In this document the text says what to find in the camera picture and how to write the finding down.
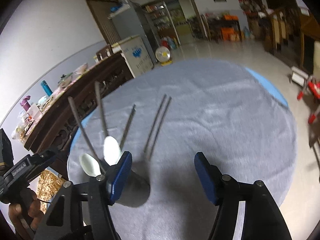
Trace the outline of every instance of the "gray refrigerator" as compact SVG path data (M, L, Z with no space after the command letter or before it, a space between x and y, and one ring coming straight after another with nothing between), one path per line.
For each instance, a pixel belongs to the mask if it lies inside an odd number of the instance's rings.
M140 5L129 2L125 10L119 9L119 12L112 13L109 17L122 40L139 35L153 64L157 63L155 52L160 46L160 38L150 16Z

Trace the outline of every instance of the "blue gripper pad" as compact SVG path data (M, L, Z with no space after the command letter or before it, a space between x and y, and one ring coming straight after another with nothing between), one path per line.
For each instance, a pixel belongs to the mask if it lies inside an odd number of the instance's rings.
M111 194L109 198L111 204L114 204L114 202L120 198L124 185L131 172L131 165L132 155L128 151L123 153L116 165L112 165L115 166L115 173L108 178L108 180L111 179Z
M214 182L212 167L202 152L195 155L195 168L207 198L216 205L218 200L217 185Z

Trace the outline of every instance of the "blue logo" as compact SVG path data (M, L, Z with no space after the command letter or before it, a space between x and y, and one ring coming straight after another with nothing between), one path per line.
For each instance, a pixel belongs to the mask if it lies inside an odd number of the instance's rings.
M132 55L134 57L140 57L141 56L142 48L135 47L132 50L133 50Z

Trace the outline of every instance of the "chopstick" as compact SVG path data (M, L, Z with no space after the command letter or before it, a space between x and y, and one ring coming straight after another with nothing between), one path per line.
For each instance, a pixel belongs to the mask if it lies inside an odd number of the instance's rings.
M84 137L84 140L85 142L87 143L87 146L89 147L91 153L93 154L93 157L96 159L96 161L99 163L99 166L100 166L100 169L102 170L102 172L105 174L106 171L105 169L103 168L102 164L101 164L101 160L98 158L94 148L92 147L92 144L91 142L89 141L89 138L87 136L87 133L85 132L82 124L81 124L81 121L80 121L80 117L79 117L79 114L78 114L78 111L77 111L77 108L76 108L76 104L75 104L75 101L72 97L68 97L68 101L69 101L69 104L70 104L70 107L71 107L71 111L73 113L73 116L75 117L76 119L76 123L78 125L78 127L80 128L82 134L83 134L83 137Z
M127 120L127 124L126 124L126 126L124 128L124 131L123 131L123 134L122 134L122 138L121 138L121 142L120 142L120 145L119 145L120 150L122 150L124 142L125 142L125 139L127 138L127 135L128 135L129 129L130 129L130 125L131 125L134 113L136 112L135 107L136 107L136 105L133 105L131 113L130 113L130 116L129 116L128 120Z
M149 157L148 157L149 160L151 159L151 155L152 155L153 150L154 150L154 148L155 148L156 141L157 141L157 138L158 138L158 135L159 135L159 131L160 131L160 128L161 128L161 126L162 126L162 124L163 124L164 117L165 117L165 115L167 114L167 111L168 111L168 109L169 109L169 105L170 105L170 103L171 103L171 99L172 99L172 97L169 97L168 102L167 102L167 105L165 106L163 115L162 115L162 117L161 117L161 120L160 120L160 123L159 123L159 126L158 126L158 130L157 130L157 132L156 132L155 140L153 141L153 145L152 145L152 147L151 147L151 151L150 151L150 154L149 154Z
M161 108L162 108L162 106L163 106L163 103L164 103L166 97L167 97L167 94L164 94L163 97L162 97L161 103L160 103L160 105L159 105L159 107L158 107L156 116L155 116L155 118L154 118L154 120L153 120L153 124L152 124L152 126L151 126L151 129L150 129L150 132L149 132L149 135L148 135L148 139L147 139L146 144L145 144L145 146L144 146L144 148L143 148L143 152L144 152L144 153L146 153L146 151L147 151L147 148L148 148L148 145L149 145L149 141L150 141L150 138L151 138L151 134L152 134L153 129L154 129L155 125L156 125L156 121L157 121L157 119L158 119L160 110L161 110Z
M100 113L102 130L103 130L103 133L104 133L104 137L107 137L107 136L109 136L109 133L108 133L106 119L104 117L104 110L103 110L103 105L102 105L101 95L100 95L100 83L98 81L96 81L94 83L94 89L95 89L95 92L96 92L96 99L97 99L97 105L98 105L99 113Z

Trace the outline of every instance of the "purple thermos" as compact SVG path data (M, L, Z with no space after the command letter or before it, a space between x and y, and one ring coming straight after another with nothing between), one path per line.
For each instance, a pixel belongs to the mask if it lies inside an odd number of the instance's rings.
M28 111L28 109L30 108L30 104L28 102L29 99L30 99L30 96L26 96L20 102L20 106L22 106L25 111Z

